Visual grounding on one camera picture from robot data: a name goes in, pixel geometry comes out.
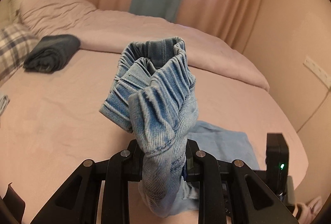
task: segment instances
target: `mattress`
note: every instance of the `mattress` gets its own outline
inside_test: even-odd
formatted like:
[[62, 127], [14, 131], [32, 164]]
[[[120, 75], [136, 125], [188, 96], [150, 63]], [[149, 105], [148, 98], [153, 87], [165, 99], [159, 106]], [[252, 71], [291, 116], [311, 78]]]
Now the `mattress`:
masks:
[[[120, 55], [79, 50], [54, 74], [21, 68], [1, 91], [11, 101], [1, 117], [0, 195], [7, 185], [25, 201], [28, 224], [85, 159], [103, 161], [134, 139], [98, 112], [106, 99]], [[297, 187], [308, 161], [292, 125], [265, 89], [190, 67], [196, 76], [199, 120], [248, 135], [261, 169], [265, 169], [266, 134], [282, 132], [290, 149], [289, 174]], [[167, 219], [143, 204], [130, 183], [131, 223], [197, 223], [198, 212]]]

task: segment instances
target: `light blue jeans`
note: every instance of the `light blue jeans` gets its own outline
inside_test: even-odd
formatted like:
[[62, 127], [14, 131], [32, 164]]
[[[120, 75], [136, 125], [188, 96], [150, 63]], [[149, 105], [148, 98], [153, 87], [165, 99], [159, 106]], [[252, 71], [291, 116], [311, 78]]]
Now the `light blue jeans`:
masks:
[[145, 153], [139, 191], [160, 217], [169, 215], [180, 187], [187, 133], [198, 118], [194, 88], [181, 38], [133, 42], [122, 52], [100, 109], [134, 132]]

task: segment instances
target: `folded clothing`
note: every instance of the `folded clothing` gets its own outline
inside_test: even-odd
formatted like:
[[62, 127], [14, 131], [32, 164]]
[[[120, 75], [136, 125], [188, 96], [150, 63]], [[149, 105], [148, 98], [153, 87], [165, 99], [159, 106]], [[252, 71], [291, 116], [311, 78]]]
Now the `folded clothing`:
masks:
[[182, 39], [133, 42], [121, 55], [100, 109], [135, 133], [145, 153], [139, 191], [160, 217], [169, 215], [180, 187], [187, 133], [198, 118], [194, 88]]
[[45, 36], [29, 53], [23, 67], [27, 71], [50, 73], [61, 70], [79, 49], [73, 35]]
[[[197, 121], [187, 135], [198, 143], [199, 149], [213, 155], [217, 160], [232, 162], [244, 161], [252, 170], [259, 170], [259, 164], [247, 134], [228, 131], [204, 121]], [[182, 180], [170, 215], [199, 208], [199, 188]]]
[[0, 92], [0, 116], [4, 112], [4, 110], [7, 107], [7, 104], [9, 103], [9, 98], [8, 95], [4, 95], [3, 93]]

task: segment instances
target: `metal screw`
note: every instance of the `metal screw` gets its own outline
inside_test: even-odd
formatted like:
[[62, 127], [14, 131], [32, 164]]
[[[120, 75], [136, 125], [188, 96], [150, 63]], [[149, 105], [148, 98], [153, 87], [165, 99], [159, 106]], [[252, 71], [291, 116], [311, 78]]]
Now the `metal screw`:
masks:
[[202, 150], [199, 150], [199, 151], [197, 151], [196, 153], [195, 153], [198, 157], [204, 157], [204, 156], [206, 156], [206, 152], [204, 152], [204, 151], [202, 151]]
[[123, 150], [121, 151], [121, 156], [122, 157], [128, 157], [130, 155], [130, 151], [129, 150]]
[[234, 165], [237, 166], [237, 167], [243, 167], [244, 166], [244, 162], [239, 160], [239, 159], [236, 159], [234, 161]]
[[92, 166], [92, 164], [93, 164], [93, 161], [91, 161], [90, 159], [87, 159], [86, 161], [83, 162], [83, 165], [85, 167], [90, 167], [90, 166]]

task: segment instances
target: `pink bed sheet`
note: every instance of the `pink bed sheet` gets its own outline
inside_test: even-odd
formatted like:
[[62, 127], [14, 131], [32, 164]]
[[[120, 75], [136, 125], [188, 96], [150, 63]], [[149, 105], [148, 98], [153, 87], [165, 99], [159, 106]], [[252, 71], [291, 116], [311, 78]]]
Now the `pink bed sheet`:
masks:
[[82, 49], [102, 52], [121, 53], [132, 41], [179, 36], [185, 41], [189, 65], [269, 90], [254, 64], [224, 41], [162, 18], [97, 10], [86, 0], [24, 0], [20, 16], [40, 38], [73, 34]]
[[[119, 54], [79, 50], [54, 74], [27, 73], [21, 68], [1, 91], [10, 103], [1, 117], [0, 195], [7, 185], [26, 202], [29, 224], [57, 188], [85, 159], [103, 161], [134, 138], [98, 112], [108, 95]], [[290, 149], [289, 174], [297, 187], [308, 161], [290, 122], [262, 88], [205, 70], [197, 78], [199, 120], [247, 133], [261, 168], [265, 168], [267, 132], [282, 132]], [[192, 224], [196, 211], [167, 219], [154, 216], [130, 184], [132, 224]]]

